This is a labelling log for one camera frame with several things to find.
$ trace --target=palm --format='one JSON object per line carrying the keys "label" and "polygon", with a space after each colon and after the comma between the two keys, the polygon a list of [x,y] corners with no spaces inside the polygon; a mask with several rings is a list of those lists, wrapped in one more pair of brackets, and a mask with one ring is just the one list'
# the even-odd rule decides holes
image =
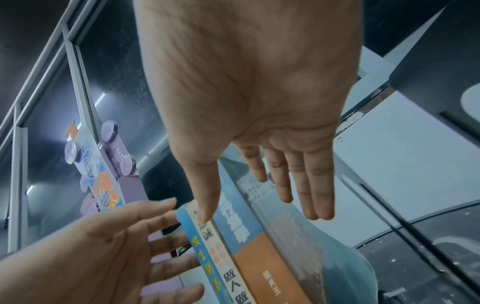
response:
{"label": "palm", "polygon": [[230,142],[259,181],[264,147],[280,198],[292,201],[291,171],[304,214],[332,218],[332,141],[357,74],[361,2],[142,0],[135,11],[150,90],[203,221]]}
{"label": "palm", "polygon": [[[149,242],[150,234],[176,223],[175,200],[134,203],[84,218],[6,260],[22,284],[0,286],[15,303],[191,304],[200,285],[141,297],[146,285],[199,265],[195,255],[151,263],[154,256],[188,243],[183,232]],[[25,293],[21,288],[28,288]]]}

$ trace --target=human hand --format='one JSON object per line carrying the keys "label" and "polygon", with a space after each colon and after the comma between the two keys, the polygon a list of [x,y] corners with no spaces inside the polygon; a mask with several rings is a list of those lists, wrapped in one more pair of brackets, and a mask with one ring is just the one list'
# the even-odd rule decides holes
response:
{"label": "human hand", "polygon": [[184,232],[149,242],[177,222],[175,199],[136,202],[82,218],[0,262],[4,303],[191,304],[201,284],[140,297],[148,284],[199,265],[194,254],[151,263],[188,243]]}
{"label": "human hand", "polygon": [[258,181],[264,149],[279,197],[334,216],[333,138],[355,82],[360,0],[135,0],[150,91],[200,205],[217,208],[217,160],[233,142]]}

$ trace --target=blue book spine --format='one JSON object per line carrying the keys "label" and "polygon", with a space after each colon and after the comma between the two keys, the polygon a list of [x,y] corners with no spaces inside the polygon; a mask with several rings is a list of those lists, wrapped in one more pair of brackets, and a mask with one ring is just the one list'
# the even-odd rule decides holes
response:
{"label": "blue book spine", "polygon": [[225,287],[222,278],[220,277],[220,274],[202,241],[202,238],[195,228],[192,219],[185,209],[185,206],[182,206],[178,209],[176,217],[183,227],[188,239],[190,240],[190,243],[195,250],[195,254],[200,261],[200,265],[207,275],[218,301],[220,304],[233,304],[229,292]]}

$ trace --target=finger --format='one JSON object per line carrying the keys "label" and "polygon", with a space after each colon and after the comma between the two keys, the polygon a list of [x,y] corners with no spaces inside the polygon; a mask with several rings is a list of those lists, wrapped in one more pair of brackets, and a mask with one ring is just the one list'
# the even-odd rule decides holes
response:
{"label": "finger", "polygon": [[189,239],[184,231],[176,231],[162,238],[150,242],[150,254],[152,257],[171,252],[181,246],[187,245]]}
{"label": "finger", "polygon": [[200,266],[200,262],[195,254],[187,254],[154,263],[150,267],[147,285],[172,278],[198,266]]}
{"label": "finger", "polygon": [[319,217],[315,212],[309,177],[305,171],[304,154],[302,152],[285,152],[285,158],[295,182],[303,214],[310,220],[317,220]]}
{"label": "finger", "polygon": [[243,159],[246,161],[247,165],[250,167],[251,172],[259,182],[267,181],[267,172],[265,170],[264,162],[262,161],[262,156],[260,155],[259,146],[247,146],[239,147],[236,146]]}
{"label": "finger", "polygon": [[139,304],[192,304],[202,298],[204,291],[202,284],[195,284],[176,291],[144,296]]}
{"label": "finger", "polygon": [[205,224],[213,217],[220,200],[220,176],[217,160],[198,163],[183,157],[171,147],[175,159],[185,172],[193,197],[198,202],[198,221]]}
{"label": "finger", "polygon": [[335,216],[333,146],[329,145],[315,153],[304,153],[303,157],[315,213],[318,217],[330,220]]}
{"label": "finger", "polygon": [[90,216],[87,231],[110,237],[146,219],[165,214],[175,207],[177,200],[139,201]]}
{"label": "finger", "polygon": [[263,151],[268,167],[270,168],[271,176],[275,182],[278,196],[285,203],[291,203],[294,198],[290,185],[289,164],[285,159],[285,154],[275,148],[264,148]]}
{"label": "finger", "polygon": [[164,215],[154,217],[146,221],[146,226],[148,227],[149,234],[163,230],[170,226],[177,224],[177,211],[171,210]]}

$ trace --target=dark ceiling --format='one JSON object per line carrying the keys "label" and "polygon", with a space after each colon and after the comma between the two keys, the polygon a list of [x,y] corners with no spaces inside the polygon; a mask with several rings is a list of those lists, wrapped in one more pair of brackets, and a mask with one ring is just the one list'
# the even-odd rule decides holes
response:
{"label": "dark ceiling", "polygon": [[0,119],[3,119],[69,0],[0,1]]}

